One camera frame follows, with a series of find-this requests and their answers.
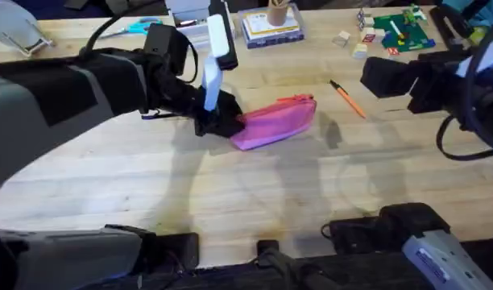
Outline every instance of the pink zipper pouch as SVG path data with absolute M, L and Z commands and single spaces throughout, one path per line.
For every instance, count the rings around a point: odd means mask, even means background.
M 286 139 L 307 130 L 316 109 L 317 102 L 310 94 L 281 98 L 273 105 L 242 115 L 245 129 L 230 140 L 245 151 Z

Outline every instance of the black cable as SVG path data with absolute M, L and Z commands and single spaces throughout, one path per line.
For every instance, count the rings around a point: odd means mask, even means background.
M 440 128 L 438 129 L 437 132 L 437 147 L 438 150 L 447 158 L 450 160 L 456 160 L 456 161 L 473 161 L 473 160 L 480 160 L 483 158 L 491 157 L 493 156 L 493 149 L 479 152 L 479 153 L 474 153 L 474 154 L 469 154 L 469 155 L 452 155 L 450 153 L 447 153 L 443 147 L 443 136 L 445 135 L 445 131 L 449 127 L 449 124 L 454 120 L 454 116 L 450 115 L 449 117 L 445 118 L 443 122 L 440 125 Z
M 477 69 L 492 41 L 493 41 L 493 25 L 490 28 L 490 30 L 485 34 L 483 40 L 481 40 L 481 43 L 479 44 L 479 49 L 476 51 L 476 53 L 472 56 L 472 59 L 470 60 L 469 67 L 466 70 L 466 75 L 465 75 L 466 87 L 465 87 L 465 93 L 463 98 L 463 109 L 465 111 L 465 116 L 467 117 L 469 128 L 473 130 L 474 133 L 490 147 L 493 147 L 493 136 L 483 127 L 483 125 L 479 122 L 478 118 L 476 117 L 474 112 L 474 106 L 473 106 L 474 100 L 472 96 L 474 94 L 474 82 L 477 74 Z
M 169 280 L 163 287 L 159 288 L 159 290 L 166 290 L 170 288 L 176 281 L 180 280 L 181 276 L 177 276 L 171 280 Z
M 94 44 L 96 43 L 97 39 L 102 35 L 102 33 L 109 28 L 112 24 L 116 23 L 121 17 L 127 16 L 128 14 L 135 12 L 139 9 L 142 9 L 146 6 L 150 6 L 152 4 L 155 4 L 157 2 L 161 2 L 163 0 L 152 0 L 149 2 L 145 2 L 143 4 L 133 6 L 131 8 L 128 8 L 127 10 L 120 12 L 116 15 L 114 15 L 111 19 L 107 20 L 107 22 L 103 23 L 92 35 L 89 37 L 89 40 L 87 41 L 87 44 L 85 45 L 85 49 L 81 51 L 81 56 L 86 57 L 88 56 L 94 48 Z
M 107 22 L 103 23 L 92 35 L 91 37 L 89 37 L 89 40 L 87 41 L 87 44 L 85 45 L 85 48 L 81 51 L 81 57 L 87 57 L 92 51 L 93 51 L 93 48 L 94 48 L 94 44 L 96 43 L 96 41 L 98 40 L 98 38 L 100 37 L 100 35 L 102 35 L 102 33 L 107 29 L 109 28 L 112 24 L 116 23 L 120 18 L 124 17 L 124 16 L 127 16 L 128 14 L 132 13 L 132 12 L 135 12 L 139 9 L 142 9 L 146 6 L 150 6 L 150 5 L 153 5 L 157 2 L 162 2 L 163 0 L 152 0 L 150 2 L 145 2 L 143 4 L 140 4 L 140 5 L 137 5 L 137 6 L 133 6 L 121 13 L 118 13 L 116 14 L 115 16 L 113 16 L 111 19 L 107 20 Z M 188 44 L 189 44 L 189 47 L 191 48 L 192 52 L 193 52 L 193 59 L 195 61 L 195 73 L 193 75 L 193 78 L 190 80 L 190 81 L 183 81 L 184 83 L 186 84 L 190 84 L 192 82 L 194 82 L 196 79 L 197 79 L 197 76 L 198 76 L 198 53 L 197 53 L 197 50 L 195 49 L 195 47 L 193 46 L 193 44 L 191 43 L 191 41 L 188 39 L 188 37 L 182 33 L 182 32 L 179 32 L 177 31 L 178 33 L 180 33 L 181 35 L 183 35 L 185 37 L 185 39 L 188 41 Z
M 189 41 L 189 39 L 187 38 L 187 36 L 185 36 L 185 34 L 182 32 L 179 33 L 181 33 L 188 40 L 189 47 L 191 47 L 191 51 L 193 52 L 193 59 L 195 60 L 195 74 L 193 75 L 193 78 L 191 79 L 191 81 L 184 81 L 184 83 L 186 84 L 191 84 L 197 79 L 198 76 L 198 53 L 191 41 Z
M 321 226 L 321 228 L 320 228 L 320 234 L 321 234 L 322 237 L 327 238 L 328 240 L 330 240 L 331 239 L 331 236 L 325 234 L 325 232 L 324 232 L 324 230 L 325 230 L 325 228 L 327 226 L 329 226 L 329 223 L 326 223 L 323 226 Z

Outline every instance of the box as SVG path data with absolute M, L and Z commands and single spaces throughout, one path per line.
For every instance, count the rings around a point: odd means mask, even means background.
M 238 13 L 248 49 L 305 39 L 304 20 L 295 3 L 288 4 L 288 17 L 282 27 L 273 27 L 268 23 L 267 7 L 241 10 Z
M 186 35 L 191 44 L 198 48 L 209 46 L 209 31 L 207 28 L 207 17 L 209 17 L 209 0 L 181 1 L 167 0 L 166 6 L 169 8 L 168 15 L 173 18 L 176 29 Z M 224 2 L 227 16 L 229 18 L 230 34 L 236 38 L 236 28 L 230 17 L 229 6 Z M 195 20 L 195 24 L 187 27 L 177 26 L 180 22 L 190 22 Z
M 358 43 L 356 44 L 354 50 L 352 51 L 352 57 L 357 60 L 362 60 L 367 58 L 368 46 L 366 44 Z
M 361 40 L 363 42 L 372 42 L 375 38 L 375 29 L 372 27 L 365 27 L 361 31 Z
M 344 48 L 349 41 L 350 33 L 346 31 L 341 31 L 338 35 L 333 38 L 333 43 Z

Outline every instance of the orange pen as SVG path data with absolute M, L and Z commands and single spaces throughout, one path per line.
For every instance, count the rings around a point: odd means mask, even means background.
M 349 96 L 349 94 L 335 81 L 330 80 L 329 83 L 342 95 L 342 97 L 345 99 L 346 102 L 349 103 L 349 105 L 354 109 L 359 116 L 363 118 L 367 118 L 367 115 L 363 110 L 358 106 L 358 104 L 355 103 L 355 101 Z

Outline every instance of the white object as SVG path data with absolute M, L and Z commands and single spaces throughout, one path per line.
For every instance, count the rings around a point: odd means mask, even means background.
M 364 27 L 373 27 L 375 24 L 375 20 L 372 17 L 365 17 L 362 19 Z
M 372 40 L 373 43 L 380 44 L 383 42 L 384 37 L 386 37 L 386 32 L 384 29 L 375 29 L 375 38 Z
M 224 2 L 229 19 L 230 34 L 232 38 L 236 37 L 234 22 L 230 17 L 227 2 Z M 201 24 L 189 27 L 178 27 L 177 30 L 184 33 L 195 48 L 206 48 L 209 46 L 209 28 L 206 19 L 209 17 L 210 0 L 167 0 L 166 6 L 169 9 L 168 14 L 173 17 L 174 23 L 179 21 L 201 20 Z
M 354 50 L 352 51 L 352 57 L 357 60 L 362 60 L 367 57 L 368 46 L 366 44 L 358 43 L 356 44 Z
M 166 7 L 181 20 L 198 20 L 209 17 L 210 0 L 165 0 Z
M 395 33 L 397 35 L 402 35 L 402 33 L 400 33 L 399 28 L 395 25 L 395 23 L 393 22 L 393 20 L 390 20 L 390 24 L 391 24 L 391 27 L 393 27 L 393 30 L 395 31 Z
M 337 44 L 338 46 L 341 46 L 342 48 L 345 47 L 347 42 L 349 41 L 350 38 L 350 33 L 346 31 L 341 31 L 338 35 L 336 35 L 333 38 L 333 43 Z
M 471 60 L 472 60 L 472 56 L 462 61 L 458 66 L 458 70 L 456 71 L 456 74 L 459 75 L 460 77 L 465 77 L 466 70 L 469 68 L 469 63 Z M 481 59 L 477 73 L 490 67 L 493 67 L 493 42 L 490 44 L 487 51 L 485 52 L 485 55 Z
M 223 72 L 219 68 L 216 59 L 212 55 L 207 56 L 204 62 L 204 76 L 201 81 L 205 89 L 205 110 L 210 112 L 216 108 L 222 82 Z
M 37 19 L 21 6 L 0 2 L 0 42 L 29 57 L 45 45 L 53 45 L 38 28 Z
M 375 38 L 375 29 L 372 27 L 365 27 L 361 31 L 361 40 L 363 42 L 372 42 Z
M 427 16 L 425 16 L 425 13 L 424 11 L 422 11 L 422 9 L 419 9 L 417 12 L 414 12 L 413 16 L 420 17 L 422 18 L 422 20 L 427 20 Z
M 215 58 L 224 56 L 229 53 L 229 41 L 223 23 L 223 17 L 219 14 L 207 18 L 207 27 L 209 28 L 209 40 L 211 51 Z
M 293 9 L 290 8 L 288 8 L 286 22 L 279 27 L 274 27 L 267 21 L 267 10 L 248 14 L 243 20 L 243 23 L 249 39 L 258 39 L 300 30 L 300 24 L 295 18 Z

